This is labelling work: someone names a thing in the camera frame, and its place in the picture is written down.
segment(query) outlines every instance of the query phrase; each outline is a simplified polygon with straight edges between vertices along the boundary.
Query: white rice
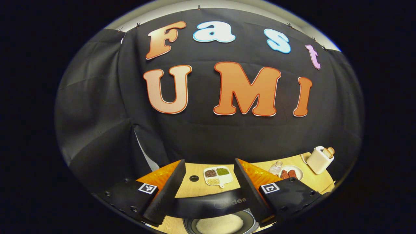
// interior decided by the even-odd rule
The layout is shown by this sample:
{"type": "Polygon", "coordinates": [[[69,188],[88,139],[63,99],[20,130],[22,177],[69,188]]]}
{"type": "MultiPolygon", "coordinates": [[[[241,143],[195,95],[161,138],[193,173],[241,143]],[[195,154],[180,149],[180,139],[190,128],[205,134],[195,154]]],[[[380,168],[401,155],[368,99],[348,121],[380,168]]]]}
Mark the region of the white rice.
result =
{"type": "Polygon", "coordinates": [[[241,229],[243,220],[235,214],[200,219],[196,229],[202,234],[232,234],[241,229]]]}

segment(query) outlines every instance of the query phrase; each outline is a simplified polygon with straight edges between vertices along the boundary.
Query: white letter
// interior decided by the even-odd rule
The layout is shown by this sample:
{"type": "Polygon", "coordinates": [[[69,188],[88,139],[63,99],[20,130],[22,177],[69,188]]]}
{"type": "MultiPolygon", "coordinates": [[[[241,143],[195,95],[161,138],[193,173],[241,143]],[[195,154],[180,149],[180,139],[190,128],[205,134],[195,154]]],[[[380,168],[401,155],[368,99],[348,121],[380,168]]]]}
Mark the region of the white letter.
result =
{"type": "Polygon", "coordinates": [[[269,38],[267,44],[272,50],[280,51],[284,54],[290,53],[289,39],[285,34],[273,29],[265,29],[264,35],[269,38]]]}
{"type": "Polygon", "coordinates": [[[231,34],[231,26],[221,21],[201,23],[197,28],[200,30],[193,34],[193,39],[197,42],[212,42],[216,40],[218,42],[228,43],[235,40],[235,36],[231,34]]]}

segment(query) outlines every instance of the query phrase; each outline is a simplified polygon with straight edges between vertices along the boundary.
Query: small bottle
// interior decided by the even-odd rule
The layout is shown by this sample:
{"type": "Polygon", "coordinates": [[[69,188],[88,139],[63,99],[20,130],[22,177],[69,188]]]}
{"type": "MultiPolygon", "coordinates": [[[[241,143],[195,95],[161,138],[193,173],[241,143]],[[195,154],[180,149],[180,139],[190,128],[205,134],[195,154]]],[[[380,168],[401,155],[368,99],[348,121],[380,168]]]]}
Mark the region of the small bottle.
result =
{"type": "Polygon", "coordinates": [[[280,170],[282,169],[282,161],[277,161],[275,164],[272,165],[272,167],[269,169],[269,172],[273,175],[279,174],[280,170]]]}

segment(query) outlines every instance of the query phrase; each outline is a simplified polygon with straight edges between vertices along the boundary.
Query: light wood surface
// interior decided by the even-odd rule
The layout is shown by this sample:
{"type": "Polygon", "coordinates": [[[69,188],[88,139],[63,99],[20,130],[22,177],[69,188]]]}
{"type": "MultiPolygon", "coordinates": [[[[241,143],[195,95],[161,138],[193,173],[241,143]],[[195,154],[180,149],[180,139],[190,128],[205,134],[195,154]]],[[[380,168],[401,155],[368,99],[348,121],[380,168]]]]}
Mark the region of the light wood surface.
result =
{"type": "MultiPolygon", "coordinates": [[[[309,152],[302,154],[305,161],[311,155],[309,152]]],[[[283,166],[285,165],[294,165],[300,168],[303,172],[303,178],[301,182],[309,186],[315,191],[318,191],[320,194],[324,194],[325,192],[330,192],[334,189],[335,181],[332,180],[331,175],[328,171],[324,171],[323,173],[317,175],[315,174],[308,165],[306,165],[302,158],[299,155],[295,155],[292,157],[279,159],[282,161],[283,166]]],[[[253,165],[260,167],[266,171],[270,169],[270,167],[276,162],[277,160],[271,160],[267,162],[256,162],[252,163],[253,165]]],[[[179,187],[178,192],[176,193],[176,198],[180,197],[197,197],[197,196],[204,196],[208,194],[216,194],[220,192],[225,192],[228,190],[237,189],[240,187],[240,184],[237,181],[237,178],[234,175],[234,165],[213,165],[213,164],[194,164],[194,163],[185,163],[186,167],[186,174],[183,178],[182,184],[179,187]],[[203,170],[208,167],[217,167],[217,166],[226,166],[233,177],[233,181],[228,184],[224,184],[224,188],[220,188],[220,186],[209,186],[205,183],[203,170]],[[196,182],[192,182],[189,178],[192,175],[196,175],[199,177],[199,180],[196,182]]],[[[259,232],[263,229],[271,227],[272,225],[268,225],[265,227],[259,227],[255,232],[259,232]]],[[[159,231],[168,233],[168,234],[187,234],[185,227],[183,226],[183,220],[180,218],[166,216],[163,224],[159,227],[153,227],[159,231]]]]}

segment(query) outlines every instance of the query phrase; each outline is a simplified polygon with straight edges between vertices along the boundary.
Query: white plate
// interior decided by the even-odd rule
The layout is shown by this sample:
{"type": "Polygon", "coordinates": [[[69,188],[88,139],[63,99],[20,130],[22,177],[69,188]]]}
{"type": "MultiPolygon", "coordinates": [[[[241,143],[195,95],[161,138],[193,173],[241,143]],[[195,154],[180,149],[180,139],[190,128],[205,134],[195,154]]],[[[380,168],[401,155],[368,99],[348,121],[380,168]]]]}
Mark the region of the white plate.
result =
{"type": "Polygon", "coordinates": [[[290,170],[295,170],[296,177],[299,180],[302,180],[302,178],[303,178],[303,171],[300,168],[298,168],[297,166],[293,166],[293,165],[283,166],[282,169],[280,170],[279,174],[277,174],[279,177],[282,175],[283,170],[286,170],[287,172],[289,172],[290,170]]]}

